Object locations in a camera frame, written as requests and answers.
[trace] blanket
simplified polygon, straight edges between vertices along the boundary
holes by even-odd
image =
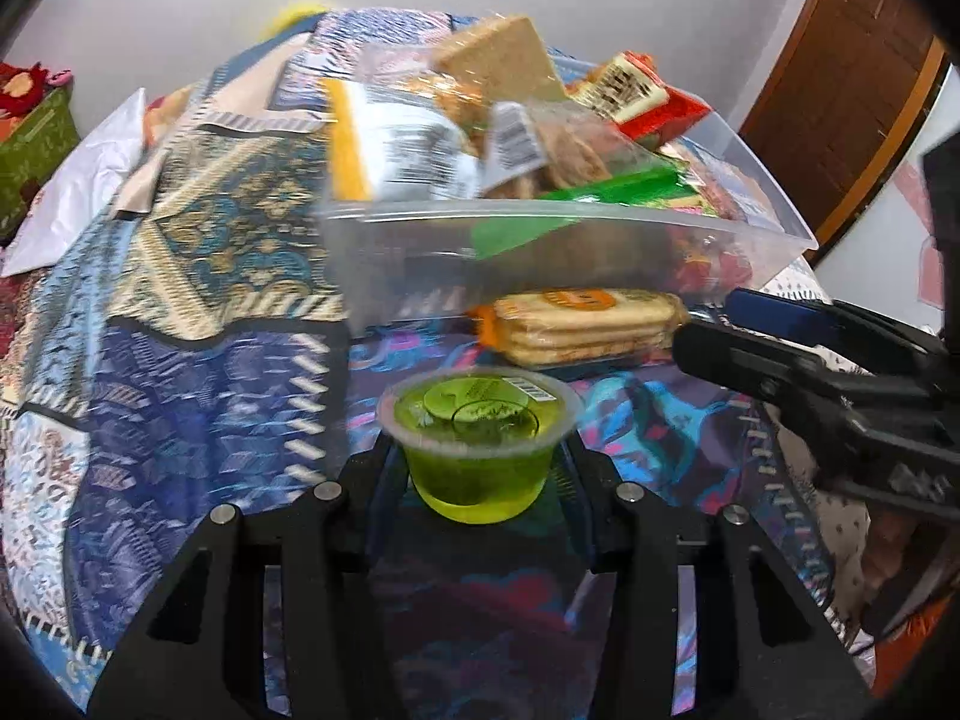
[[[457,322],[352,341],[312,215],[326,166],[317,79],[348,74],[363,42],[430,43],[465,23],[336,11],[227,62],[32,291],[4,370],[16,418],[0,442],[3,554],[27,636],[78,706],[213,506],[285,505],[371,446],[386,386],[482,361]],[[705,512],[747,506],[827,602],[832,559],[758,404],[673,365],[573,386],[584,442],[625,479]],[[520,517],[475,529],[408,490],[371,582],[411,717],[586,713],[611,578],[587,572],[549,486]],[[693,702],[691,594],[682,578],[676,712]],[[284,712],[275,607],[267,618],[268,696]]]

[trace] wooden door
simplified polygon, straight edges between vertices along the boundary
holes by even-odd
[[[821,245],[901,151],[943,58],[912,0],[808,0],[741,134]]]

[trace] red plush toy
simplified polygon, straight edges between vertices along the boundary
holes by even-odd
[[[26,116],[43,100],[47,71],[37,62],[30,70],[0,67],[0,116]]]

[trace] green bag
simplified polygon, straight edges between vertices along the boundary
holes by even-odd
[[[55,89],[0,143],[0,240],[18,227],[34,195],[80,143],[69,97]]]

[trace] green jelly cup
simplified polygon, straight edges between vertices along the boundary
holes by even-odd
[[[582,410],[580,396],[549,376],[472,367],[405,379],[384,392],[376,416],[403,446],[427,506],[488,525],[536,500],[554,449]]]

